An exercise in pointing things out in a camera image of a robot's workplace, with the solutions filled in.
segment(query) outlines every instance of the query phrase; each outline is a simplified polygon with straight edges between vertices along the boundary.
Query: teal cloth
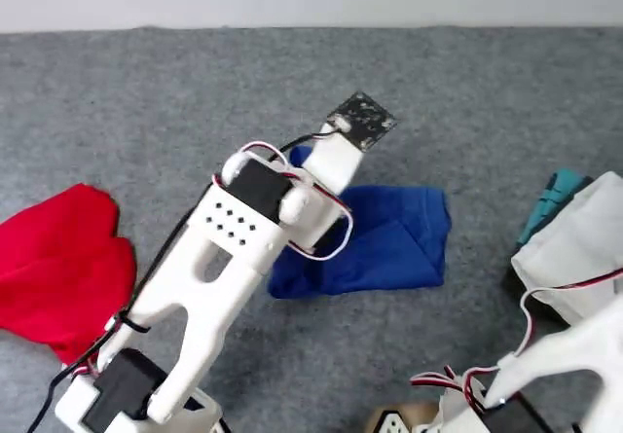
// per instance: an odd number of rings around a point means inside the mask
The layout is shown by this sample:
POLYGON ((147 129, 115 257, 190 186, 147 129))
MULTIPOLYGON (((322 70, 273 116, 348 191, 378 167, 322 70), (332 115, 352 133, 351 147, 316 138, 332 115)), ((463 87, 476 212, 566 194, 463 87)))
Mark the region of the teal cloth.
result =
POLYGON ((584 175, 569 170, 568 168, 561 168, 552 175, 552 178, 547 187, 545 187, 545 190, 543 190, 524 230, 517 240, 520 247, 528 243, 528 240, 530 240, 530 237, 534 234, 534 229, 536 229, 560 203, 567 199, 569 195, 575 193, 577 188, 584 182, 585 178, 584 175))

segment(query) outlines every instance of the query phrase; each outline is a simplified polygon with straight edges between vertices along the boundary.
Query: red and white wire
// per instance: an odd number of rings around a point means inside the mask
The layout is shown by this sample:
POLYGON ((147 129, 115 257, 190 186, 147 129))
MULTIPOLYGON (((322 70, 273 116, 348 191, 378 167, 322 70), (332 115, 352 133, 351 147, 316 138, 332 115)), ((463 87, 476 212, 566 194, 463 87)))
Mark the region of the red and white wire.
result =
MULTIPOLYGON (((301 182, 303 181, 301 179, 301 177, 299 177, 295 173, 283 172, 283 175, 285 177, 288 177, 288 178, 294 178, 295 180, 298 180, 298 181, 301 181, 301 182)), ((339 255, 342 252, 342 250, 344 250, 347 247, 348 241, 350 240, 350 236, 352 235, 352 229, 354 227, 354 219, 352 217, 352 214, 350 213, 350 210, 348 209, 348 206, 346 206, 339 198, 337 198, 335 195, 331 194, 330 192, 328 192, 327 190, 325 190, 324 188, 322 188, 320 185, 318 185, 316 183, 313 184, 313 187, 317 191, 321 192, 323 195, 325 195, 326 197, 328 197, 329 199, 334 201, 336 204, 338 204, 340 209, 342 209, 343 215, 345 215, 347 217, 347 219, 348 219, 347 231, 344 233, 344 238, 342 239, 342 243, 340 243, 340 245, 335 250, 333 250, 331 253, 329 253, 328 255, 325 255, 325 256, 315 256, 312 253, 309 253, 308 251, 306 251, 301 246, 299 246, 296 243, 294 243, 293 241, 290 241, 288 243, 288 245, 294 251, 296 251, 297 253, 305 256, 306 258, 308 258, 310 260, 314 260, 314 261, 328 261, 328 260, 330 260, 332 258, 335 258, 337 255, 339 255)))
MULTIPOLYGON (((608 272, 606 274, 598 275, 596 277, 592 277, 590 279, 583 280, 581 282, 574 282, 571 284, 561 285, 558 287, 535 287, 535 288, 527 290, 524 293, 524 295, 522 295, 522 298, 519 301, 519 307, 524 313, 524 315, 526 316, 526 321, 527 321, 526 333, 524 334, 524 337, 521 343, 519 344, 519 346, 517 347, 517 349, 513 352, 514 356, 517 357, 521 355, 521 353, 526 349, 526 347, 530 343, 531 337, 534 332, 534 321, 531 317, 530 312, 528 311, 528 308, 526 307, 526 301, 530 296, 534 295, 537 292, 544 292, 544 291, 557 292, 557 291, 572 290, 572 289, 582 289, 582 288, 590 287, 592 285, 600 284, 602 282, 606 282, 608 280, 620 277, 621 275, 623 275, 623 268, 608 272)), ((456 378, 456 375, 453 372, 452 368, 450 368, 450 366, 446 365, 444 367, 444 370, 447 374, 446 376, 443 376, 439 373, 434 373, 434 372, 424 372, 424 373, 415 375, 414 377, 411 378, 411 384, 412 385, 438 385, 438 386, 455 388, 453 386, 446 385, 446 384, 449 384, 449 382, 452 382, 455 386, 458 386, 458 390, 463 392, 467 403, 472 407, 472 409, 477 410, 477 409, 481 409, 481 406, 474 396, 474 393, 471 387, 472 379, 477 375, 484 375, 487 373, 496 372, 499 370, 499 367, 498 365, 492 365, 491 367, 472 367, 468 369, 467 371, 465 371, 465 373, 462 375, 461 385, 458 385, 454 381, 454 379, 456 378)))
POLYGON ((524 334, 524 338, 522 339, 517 349, 513 352, 513 354, 516 357, 521 355, 522 352, 526 350, 526 348, 528 347, 528 344, 530 343, 532 336, 534 334, 534 320, 532 319, 532 316, 530 312, 528 311, 528 308, 526 307, 526 301, 528 300, 529 297, 531 297, 532 295, 538 292, 546 292, 546 291, 560 292, 560 291, 565 291, 565 290, 583 289, 586 287, 590 287, 592 285, 601 284, 602 282, 606 282, 607 280, 615 279, 617 277, 620 277, 622 274, 623 274, 623 268, 620 268, 618 270, 607 272, 606 274, 598 275, 596 277, 592 277, 590 279, 583 280, 581 282, 573 282, 571 284, 560 285, 558 287, 534 287, 524 292, 524 295, 522 295, 522 298, 519 301, 519 308, 522 310, 522 312, 526 316, 526 323, 527 323, 526 333, 524 334))
POLYGON ((253 148, 265 148, 269 151, 273 151, 273 153, 275 153, 281 159, 281 162, 283 162, 283 166, 286 168, 286 170, 290 166, 290 162, 285 157, 285 155, 281 151, 279 151, 276 146, 273 146, 271 143, 267 143, 266 141, 251 141, 250 143, 246 143, 238 150, 243 153, 253 148))

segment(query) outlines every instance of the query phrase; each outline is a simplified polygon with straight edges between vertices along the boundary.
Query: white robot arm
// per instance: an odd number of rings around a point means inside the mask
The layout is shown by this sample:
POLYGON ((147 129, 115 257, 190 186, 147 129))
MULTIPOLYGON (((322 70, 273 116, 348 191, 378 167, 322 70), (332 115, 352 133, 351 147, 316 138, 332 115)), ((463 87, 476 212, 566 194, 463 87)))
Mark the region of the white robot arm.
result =
POLYGON ((232 155, 123 320, 109 321, 98 376, 75 377, 56 416, 75 433, 223 431, 220 407, 197 386, 228 329, 285 246, 325 260, 346 245, 352 217, 336 195, 363 153, 394 125, 385 109, 358 92, 330 114, 302 168, 263 142, 232 155), (276 161, 251 152, 258 147, 273 150, 276 161), (327 256, 314 255, 314 245, 342 216, 349 221, 343 245, 327 256), (205 267, 219 250, 231 259, 216 279, 205 282, 205 267), (129 347, 142 328, 179 307, 188 322, 177 363, 166 374, 129 347))
MULTIPOLYGON (((616 270, 577 284, 551 289, 532 289, 525 297, 535 291, 581 288, 613 279, 621 274, 623 270, 616 270)), ((522 309, 530 320, 524 302, 525 298, 522 299, 522 309)), ((524 350, 528 339, 524 338, 515 352, 503 357, 494 367, 486 369, 489 372, 498 371, 487 391, 482 384, 472 379, 472 390, 481 406, 479 412, 476 412, 474 406, 470 405, 473 403, 467 402, 464 392, 461 392, 465 390, 465 375, 463 375, 462 379, 456 379, 458 390, 448 389, 442 396, 440 415, 433 423, 416 427, 415 433, 507 431, 510 428, 508 422, 517 422, 515 416, 517 412, 505 414, 504 410, 516 401, 526 402, 519 394, 524 386, 541 377, 578 370, 597 373, 603 381, 603 387, 586 416, 579 424, 572 426, 573 433, 623 433, 623 418, 619 412, 623 407, 623 296, 617 297, 593 316, 563 332, 546 336, 524 350), (501 426, 497 419, 494 418, 492 421, 495 415, 506 417, 501 426)), ((551 431, 546 425, 537 425, 540 421, 542 418, 532 424, 530 431, 551 431)))

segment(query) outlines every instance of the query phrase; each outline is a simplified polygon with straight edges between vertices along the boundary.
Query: black cable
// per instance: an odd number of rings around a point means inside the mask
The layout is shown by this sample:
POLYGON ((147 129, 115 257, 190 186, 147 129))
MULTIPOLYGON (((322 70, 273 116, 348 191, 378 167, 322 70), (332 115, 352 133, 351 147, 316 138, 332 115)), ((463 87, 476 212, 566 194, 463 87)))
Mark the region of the black cable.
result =
MULTIPOLYGON (((316 138, 326 138, 326 137, 331 136, 332 134, 337 133, 338 131, 339 131, 338 129, 334 129, 333 131, 327 131, 326 133, 304 134, 303 136, 299 136, 298 138, 293 139, 289 143, 286 143, 283 146, 281 146, 279 148, 279 151, 281 151, 282 153, 285 153, 286 151, 289 151, 290 149, 294 148, 295 146, 298 146, 299 144, 307 143, 308 141, 312 139, 316 139, 316 138)), ((277 158, 277 155, 273 154, 272 156, 269 157, 269 162, 274 161, 276 158, 277 158)))
MULTIPOLYGON (((286 152, 286 151, 294 148, 295 146, 298 146, 299 144, 303 144, 303 143, 305 143, 307 141, 310 141, 311 139, 326 138, 326 137, 331 136, 332 134, 334 134, 334 133, 336 133, 338 131, 339 131, 338 129, 335 129, 333 131, 328 131, 326 133, 310 133, 310 134, 305 134, 303 136, 299 136, 298 138, 290 141, 289 143, 284 144, 281 148, 279 148, 279 151, 286 152)), ((277 158, 277 155, 273 154, 272 156, 269 157, 269 161, 272 162, 276 158, 277 158)), ((211 183, 208 184, 205 187, 205 189, 202 192, 202 195, 199 197, 199 200, 201 200, 201 198, 203 198, 203 196, 205 195, 205 192, 207 192, 207 190, 210 188, 210 185, 211 185, 211 183)), ((141 281, 138 283, 138 285, 134 289, 134 292, 132 293, 132 296, 131 296, 131 298, 129 300, 129 303, 115 315, 116 318, 118 319, 118 321, 120 321, 122 323, 125 323, 125 324, 128 324, 130 328, 132 328, 135 331, 138 331, 139 333, 146 333, 147 331, 149 331, 149 328, 144 328, 144 327, 134 323, 133 321, 129 320, 128 319, 128 313, 131 310, 132 306, 134 305, 134 302, 138 298, 138 295, 140 294, 140 292, 145 287, 145 284, 147 284, 147 282, 151 279, 151 277, 154 274, 154 272, 156 272, 156 269, 158 268, 158 266, 160 265, 161 261, 165 257, 165 254, 168 251, 168 248, 173 243, 173 241, 177 238, 177 236, 179 235, 179 233, 182 230, 182 228, 186 225, 186 222, 188 221, 188 218, 191 216, 191 214, 193 213, 193 211, 195 210, 196 207, 197 207, 197 205, 195 205, 192 208, 190 208, 179 219, 179 221, 177 221, 177 224, 175 224, 175 227, 173 228, 171 233, 166 238, 165 243, 163 243, 163 246, 161 246, 160 250, 158 250, 158 253, 156 254, 156 257, 154 258, 154 261, 152 261, 152 264, 149 266, 149 269, 147 270, 147 272, 145 272, 145 275, 143 276, 141 281)), ((101 336, 101 338, 99 338, 91 346, 91 348, 89 348, 89 350, 87 350, 84 354, 82 354, 82 356, 78 360, 76 360, 74 363, 69 365, 67 368, 65 368, 60 373, 58 373, 58 375, 56 375, 54 378, 52 378, 52 381, 50 381, 50 384, 48 386, 48 396, 46 397, 46 400, 44 401, 43 405, 41 406, 41 409, 40 409, 39 413, 37 414, 35 419, 32 421, 30 426, 28 427, 28 430, 26 430, 26 433, 33 433, 39 427, 39 424, 43 420, 43 417, 46 415, 46 412, 50 408, 50 404, 53 401, 56 387, 65 378, 67 378, 69 375, 71 375, 71 373, 76 368, 78 368, 80 365, 85 363, 89 359, 89 357, 91 357, 94 353, 96 353, 98 350, 100 350, 101 347, 113 336, 113 334, 115 334, 117 329, 118 329, 118 325, 113 325, 113 327, 111 329, 109 329, 108 331, 106 331, 104 333, 104 335, 101 336)))
MULTIPOLYGON (((207 189, 210 187, 210 185, 207 185, 205 190, 203 190, 201 198, 203 197, 203 195, 205 194, 207 189)), ((179 233, 182 230, 182 228, 186 225, 186 222, 188 221, 188 218, 191 216, 191 214, 193 213, 195 208, 196 208, 196 206, 194 206, 191 209, 189 209, 179 219, 179 221, 177 221, 177 224, 175 224, 175 227, 173 228, 173 230, 170 232, 170 234, 166 238, 165 243, 163 243, 163 246, 161 246, 160 250, 158 250, 158 253, 156 254, 156 258, 154 258, 154 261, 152 261, 152 264, 149 266, 149 269, 147 270, 147 272, 145 272, 145 275, 143 276, 141 281, 138 283, 138 285, 134 289, 134 292, 132 293, 132 296, 131 296, 131 298, 129 300, 129 303, 126 305, 125 308, 120 310, 115 315, 117 317, 118 321, 124 322, 124 323, 128 324, 128 321, 129 321, 128 317, 127 317, 128 312, 131 310, 132 306, 134 305, 134 302, 138 298, 138 295, 140 294, 141 290, 143 290, 143 288, 145 287, 145 284, 147 284, 147 282, 151 279, 151 277, 154 274, 154 272, 156 272, 156 269, 158 268, 158 266, 160 265, 161 261, 165 257, 165 254, 168 251, 168 248, 173 243, 173 241, 177 238, 177 236, 179 235, 179 233)), ((132 327, 132 325, 140 328, 141 331, 139 331, 139 332, 147 332, 147 331, 149 331, 149 328, 143 328, 142 326, 139 326, 136 323, 132 322, 132 324, 130 324, 129 326, 132 327)), ((119 328, 118 324, 113 325, 113 327, 110 328, 108 331, 106 331, 103 334, 103 336, 101 336, 89 348, 89 350, 87 350, 85 353, 83 353, 80 356, 80 358, 78 358, 78 360, 76 360, 74 363, 72 363, 71 365, 66 367, 64 370, 62 370, 60 373, 58 373, 58 375, 56 375, 54 378, 52 378, 52 381, 50 381, 50 384, 48 386, 48 395, 46 397, 46 400, 44 401, 43 405, 41 406, 41 409, 39 410, 39 413, 37 414, 35 419, 32 421, 32 423, 30 424, 30 426, 26 430, 26 433, 33 433, 39 427, 41 421, 43 420, 43 417, 46 415, 46 412, 50 408, 50 405, 51 405, 51 403, 53 401, 56 387, 65 378, 67 378, 69 375, 71 375, 71 373, 74 370, 76 370, 80 365, 85 363, 89 359, 89 357, 91 357, 94 353, 96 353, 98 350, 100 350, 101 347, 105 343, 107 343, 108 340, 113 336, 113 334, 115 334, 115 332, 117 331, 118 328, 119 328)))

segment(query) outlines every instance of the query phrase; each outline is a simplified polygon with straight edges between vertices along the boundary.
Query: blue towel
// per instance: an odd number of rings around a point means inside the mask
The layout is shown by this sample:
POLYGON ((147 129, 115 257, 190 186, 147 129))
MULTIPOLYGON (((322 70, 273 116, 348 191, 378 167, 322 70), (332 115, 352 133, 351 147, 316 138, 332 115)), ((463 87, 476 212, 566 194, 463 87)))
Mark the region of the blue towel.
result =
MULTIPOLYGON (((308 152, 297 148, 290 159, 300 164, 308 152)), ((325 262, 308 260, 285 249, 269 282, 273 297, 296 299, 443 284, 451 222, 441 190, 361 186, 345 190, 341 198, 354 218, 348 246, 325 262)), ((316 254, 328 253, 339 245, 344 228, 343 224, 328 240, 323 239, 316 254)))

